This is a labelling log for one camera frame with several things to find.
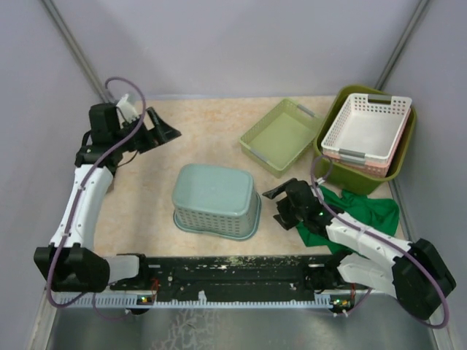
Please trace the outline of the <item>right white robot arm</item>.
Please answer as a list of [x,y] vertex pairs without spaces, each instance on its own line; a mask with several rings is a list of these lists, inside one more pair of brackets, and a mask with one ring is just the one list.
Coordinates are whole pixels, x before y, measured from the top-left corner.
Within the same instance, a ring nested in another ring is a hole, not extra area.
[[427,321],[457,286],[436,247],[423,238],[407,241],[379,232],[346,211],[325,202],[317,183],[292,178],[263,193],[276,202],[274,219],[286,230],[302,224],[310,233],[345,246],[347,252],[326,270],[326,280],[340,289],[355,283],[394,298],[410,315]]

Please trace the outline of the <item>white perforated basket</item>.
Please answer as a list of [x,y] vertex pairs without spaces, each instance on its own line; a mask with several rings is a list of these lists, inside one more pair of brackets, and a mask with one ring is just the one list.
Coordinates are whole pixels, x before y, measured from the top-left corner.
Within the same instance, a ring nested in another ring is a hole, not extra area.
[[323,153],[358,165],[388,163],[411,107],[410,97],[349,94],[321,142]]

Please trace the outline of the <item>teal perforated plastic basket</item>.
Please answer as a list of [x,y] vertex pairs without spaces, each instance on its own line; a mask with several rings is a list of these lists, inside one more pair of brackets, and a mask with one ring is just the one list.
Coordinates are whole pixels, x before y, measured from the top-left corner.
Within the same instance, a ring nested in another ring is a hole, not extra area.
[[261,199],[247,171],[187,164],[171,199],[174,224],[185,232],[244,241],[258,230]]

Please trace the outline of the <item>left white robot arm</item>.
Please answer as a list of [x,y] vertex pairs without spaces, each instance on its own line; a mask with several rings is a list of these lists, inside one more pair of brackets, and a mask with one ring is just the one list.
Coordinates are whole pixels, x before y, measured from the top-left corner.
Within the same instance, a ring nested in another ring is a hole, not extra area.
[[109,284],[128,282],[144,289],[152,280],[143,254],[104,258],[93,250],[96,223],[104,197],[126,152],[139,154],[182,134],[152,108],[146,112],[152,128],[137,116],[121,122],[113,104],[89,110],[90,130],[75,158],[74,184],[61,223],[46,247],[38,247],[34,262],[52,292],[102,292]]

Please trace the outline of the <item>pink perforated basket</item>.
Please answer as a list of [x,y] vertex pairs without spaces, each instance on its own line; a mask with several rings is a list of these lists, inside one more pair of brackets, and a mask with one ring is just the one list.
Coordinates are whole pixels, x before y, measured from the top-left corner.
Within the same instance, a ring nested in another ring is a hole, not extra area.
[[365,112],[346,104],[321,142],[323,154],[375,177],[386,176],[410,109]]

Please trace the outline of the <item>light green shallow basket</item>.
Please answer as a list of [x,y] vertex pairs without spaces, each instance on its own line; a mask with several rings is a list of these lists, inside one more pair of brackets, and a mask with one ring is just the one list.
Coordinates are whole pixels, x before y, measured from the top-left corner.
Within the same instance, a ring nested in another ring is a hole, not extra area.
[[312,145],[323,118],[304,105],[282,99],[240,138],[242,152],[276,178]]

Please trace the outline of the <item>olive green large tub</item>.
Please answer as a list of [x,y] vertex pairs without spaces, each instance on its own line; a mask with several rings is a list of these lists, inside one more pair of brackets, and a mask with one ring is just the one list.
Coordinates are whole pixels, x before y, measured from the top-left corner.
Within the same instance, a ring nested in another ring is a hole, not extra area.
[[323,138],[325,137],[326,133],[328,132],[328,129],[331,127],[331,124],[333,123],[334,119],[339,113],[339,110],[341,109],[345,100],[347,99],[347,96],[351,93],[389,95],[389,94],[383,93],[380,90],[375,90],[373,88],[366,87],[363,85],[348,85],[346,87],[343,87],[338,92],[313,142],[314,156],[315,157],[318,157],[321,155],[324,156],[323,158],[317,161],[315,173],[317,176],[328,175],[327,180],[331,184],[334,184],[345,190],[349,190],[350,192],[360,194],[360,195],[368,195],[372,193],[375,189],[377,189],[378,186],[380,186],[381,184],[385,182],[389,182],[393,180],[399,174],[402,168],[402,165],[404,163],[406,152],[410,145],[412,134],[415,129],[415,125],[417,121],[417,113],[416,113],[415,108],[412,106],[410,114],[406,121],[406,126],[404,128],[404,131],[401,134],[401,139],[395,150],[394,157],[391,161],[391,164],[390,164],[390,167],[389,167],[389,170],[386,176],[375,177],[370,174],[363,173],[362,171],[359,171],[358,169],[355,169],[345,164],[342,164],[340,162],[337,162],[333,158],[328,157],[327,155],[323,154],[321,142]]

